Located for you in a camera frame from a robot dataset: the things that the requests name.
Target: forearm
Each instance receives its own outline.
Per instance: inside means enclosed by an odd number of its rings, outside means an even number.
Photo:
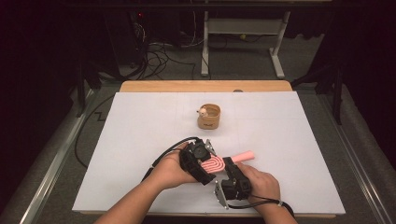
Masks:
[[[141,223],[161,189],[148,181],[129,191],[95,223]]]

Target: wooden table edge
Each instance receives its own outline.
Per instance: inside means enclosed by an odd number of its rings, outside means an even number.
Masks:
[[[292,91],[285,80],[144,80],[125,81],[120,92]]]
[[[102,215],[104,211],[79,211],[83,215]],[[147,213],[148,217],[261,217],[259,214],[231,214],[231,213]],[[295,214],[296,217],[335,218],[336,214]]]

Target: black cable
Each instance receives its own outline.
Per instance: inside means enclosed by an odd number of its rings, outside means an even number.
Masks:
[[[172,61],[172,62],[174,62],[174,63],[192,65],[192,69],[191,69],[191,79],[194,80],[194,70],[195,70],[195,65],[196,65],[195,63],[183,63],[183,62],[179,62],[179,61],[176,61],[176,60],[172,59],[172,58],[169,57],[169,55],[166,53],[165,46],[163,46],[163,54],[166,55],[166,57],[168,58],[169,61]]]
[[[178,141],[177,143],[175,143],[174,145],[172,145],[171,147],[169,147],[168,149],[166,149],[165,152],[163,152],[163,154],[161,154],[161,156],[159,156],[159,157],[157,158],[157,160],[155,160],[154,163],[151,164],[151,167],[150,167],[150,168],[148,169],[148,171],[146,172],[146,174],[145,174],[145,176],[143,177],[142,181],[145,180],[145,179],[151,174],[151,171],[154,169],[154,167],[160,162],[160,160],[161,160],[166,154],[168,154],[169,152],[175,150],[175,147],[179,146],[180,144],[182,144],[182,143],[184,143],[184,142],[187,142],[187,141],[190,141],[190,140],[195,140],[195,141],[197,141],[197,140],[199,140],[199,138],[198,138],[198,137],[188,137],[188,138],[185,138],[185,139],[183,139],[183,140],[181,140],[181,141]]]
[[[143,79],[143,76],[145,75],[145,73],[146,73],[146,70],[147,70],[147,68],[149,67],[149,60],[148,60],[148,51],[146,50],[145,51],[145,55],[144,55],[144,57],[143,57],[143,60],[145,61],[145,63],[146,63],[146,67],[145,67],[145,69],[144,70],[142,70],[141,72],[140,72],[140,74],[139,74],[139,76],[137,77],[137,79],[136,80],[141,80],[141,79]]]
[[[294,217],[293,209],[290,207],[290,205],[288,203],[285,203],[285,202],[282,202],[282,201],[276,200],[276,199],[258,197],[255,195],[250,195],[250,196],[255,197],[255,198],[264,199],[264,201],[257,202],[257,203],[250,203],[250,204],[246,204],[246,205],[240,205],[240,206],[228,204],[228,206],[232,209],[245,209],[245,208],[251,208],[251,207],[255,207],[255,206],[266,204],[266,203],[276,203],[278,206],[284,206],[289,211],[291,216]]]
[[[85,127],[85,124],[87,123],[88,119],[92,116],[92,114],[93,114],[101,105],[103,105],[106,101],[108,101],[109,99],[113,98],[114,96],[115,96],[115,94],[114,94],[114,95],[111,95],[111,96],[109,96],[109,97],[107,97],[102,103],[100,103],[100,104],[90,113],[90,115],[88,115],[88,117],[87,117],[87,118],[84,120],[84,122],[82,123],[81,128],[79,128],[79,130],[78,130],[78,134],[77,134],[77,138],[76,138],[76,142],[75,142],[74,152],[75,152],[75,157],[76,157],[77,161],[78,161],[82,166],[84,166],[85,168],[88,168],[88,165],[86,165],[86,164],[79,158],[79,156],[78,156],[77,145],[78,145],[79,136],[81,135],[81,132],[82,132],[82,130],[83,130],[84,127]]]
[[[148,64],[146,63],[146,61],[142,61],[139,66],[137,67],[136,70],[134,70],[133,72],[131,72],[130,74],[126,75],[125,77],[127,77],[128,79],[130,79],[130,77],[134,77],[137,76],[140,72],[142,72],[143,70],[146,69],[146,67],[148,66]]]
[[[151,66],[153,66],[153,65],[150,65],[150,64],[149,64],[149,61],[151,61],[151,60],[153,59],[153,58],[150,58],[150,59],[149,59],[149,53],[155,54],[155,55],[157,56],[157,59],[160,61],[160,64],[159,64],[159,65],[156,65],[157,67],[156,67],[154,70],[151,69]],[[159,69],[160,66],[164,65],[164,63],[161,62],[161,58],[159,57],[159,55],[156,54],[156,53],[153,52],[153,51],[148,51],[148,50],[147,50],[144,59],[146,60],[147,66],[146,66],[146,69],[144,69],[144,70],[139,74],[139,77],[137,78],[137,80],[142,80],[142,79],[146,79],[147,77],[157,76],[159,73],[156,73],[156,71]],[[146,71],[147,71],[147,68],[149,68],[152,72],[151,72],[149,75],[146,75],[146,76],[145,76]]]
[[[191,37],[190,35],[182,35],[180,39],[180,46],[184,49],[199,46],[204,43],[201,37]]]
[[[143,79],[146,79],[146,78],[152,77],[152,76],[156,76],[156,77],[158,77],[159,79],[162,79],[162,80],[163,80],[163,78],[162,78],[162,77],[159,77],[158,74],[160,74],[160,73],[166,68],[167,60],[164,59],[164,58],[161,58],[161,57],[157,54],[157,52],[155,52],[155,51],[149,51],[148,53],[151,53],[151,54],[154,54],[155,56],[157,56],[156,58],[158,59],[159,64],[158,64],[158,65],[152,65],[152,66],[156,66],[154,70],[152,70],[152,69],[150,68],[150,65],[149,65],[148,68],[149,68],[152,72],[151,72],[151,74],[149,74],[149,75],[143,76]]]
[[[212,80],[212,75],[210,74],[209,64],[206,62],[204,56],[201,56],[201,58],[202,58],[202,60],[204,61],[204,63],[206,64],[206,66],[207,66],[207,74],[208,74],[208,76],[209,76],[209,80]]]

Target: person's right hand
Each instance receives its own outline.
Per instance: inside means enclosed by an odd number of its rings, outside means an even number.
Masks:
[[[280,188],[277,180],[270,174],[258,171],[256,168],[245,165],[241,162],[237,163],[238,168],[250,180],[252,187],[251,194],[254,196],[280,200]],[[250,203],[262,201],[256,197],[249,197]]]
[[[265,200],[263,198],[280,200],[279,183],[272,175],[258,171],[256,168],[245,165],[241,162],[238,162],[237,166],[242,171],[242,173],[249,179],[251,184],[250,196],[247,199],[248,202],[262,202]],[[286,209],[284,209],[283,207],[279,207],[276,203],[257,205],[254,207],[254,209],[256,209],[256,211],[259,212],[266,221],[270,220],[269,218],[276,218],[277,216],[282,217],[282,213],[284,213],[285,211],[286,213],[288,213]]]

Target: hand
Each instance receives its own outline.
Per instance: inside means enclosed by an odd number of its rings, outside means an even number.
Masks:
[[[250,180],[251,195],[280,200],[280,187],[277,180],[270,174],[258,171],[256,168],[243,163],[237,163],[238,168]],[[250,203],[257,203],[263,199],[249,196],[247,199]],[[278,206],[275,203],[266,203],[254,207],[262,215],[265,223],[275,224],[297,224],[297,221],[285,207]]]
[[[153,184],[158,185],[161,190],[175,188],[184,183],[197,182],[192,175],[180,167],[178,153],[187,144],[188,142],[182,143],[174,151],[166,154],[145,181],[153,181]]]
[[[280,200],[279,183],[272,175],[258,171],[256,168],[240,162],[237,165],[242,173],[250,180],[252,195]],[[250,196],[248,201],[250,203],[256,203],[262,201],[262,199]]]

